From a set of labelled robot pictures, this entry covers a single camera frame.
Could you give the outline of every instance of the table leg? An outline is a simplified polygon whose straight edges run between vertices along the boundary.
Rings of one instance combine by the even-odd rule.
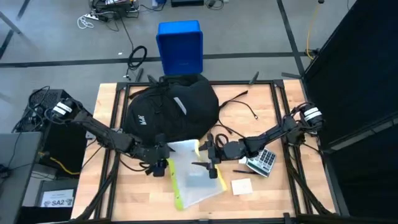
[[[17,26],[15,26],[8,18],[6,15],[4,15],[1,11],[0,11],[0,18],[17,34],[22,33],[21,30],[18,29]]]

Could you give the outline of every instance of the gray floor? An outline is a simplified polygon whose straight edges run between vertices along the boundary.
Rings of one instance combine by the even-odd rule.
[[[23,0],[0,1],[0,10],[24,33],[14,34],[0,63],[126,58],[131,51],[120,21],[119,32],[98,21],[91,21],[94,29],[77,27],[77,18],[89,10],[88,1],[31,0],[18,21],[16,16],[22,3]],[[149,0],[141,3],[150,6]],[[283,3],[298,50],[302,52],[317,1],[283,0]],[[346,3],[346,0],[329,0],[321,5],[312,29],[311,48],[326,42],[347,13]],[[171,8],[169,4],[162,12],[143,12],[138,19],[124,20],[134,44],[145,45],[150,57],[159,56],[155,36],[160,22],[191,19],[200,21],[204,54],[292,51],[275,0],[230,0],[220,11],[198,6]],[[0,43],[8,30],[0,21]],[[310,63],[306,57],[302,61],[304,67]],[[147,62],[142,67],[155,77],[163,74],[160,62]],[[11,130],[34,88],[44,85],[63,88],[93,111],[99,84],[124,82],[125,71],[123,63],[0,68],[0,131]],[[278,57],[205,60],[203,74],[210,80],[248,80],[256,71],[266,80],[281,78],[281,72],[298,73],[293,57]]]

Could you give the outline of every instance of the power strip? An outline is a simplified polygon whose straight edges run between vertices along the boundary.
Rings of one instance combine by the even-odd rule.
[[[99,20],[97,15],[85,14],[84,17],[87,19]]]

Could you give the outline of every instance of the calculator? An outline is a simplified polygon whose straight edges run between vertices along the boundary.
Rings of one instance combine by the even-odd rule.
[[[264,177],[269,177],[276,155],[264,148],[257,157],[249,158],[246,165]]]

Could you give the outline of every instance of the blue plastic bin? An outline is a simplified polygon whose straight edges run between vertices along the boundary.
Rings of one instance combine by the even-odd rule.
[[[156,41],[165,75],[203,71],[203,33],[198,21],[162,22]]]

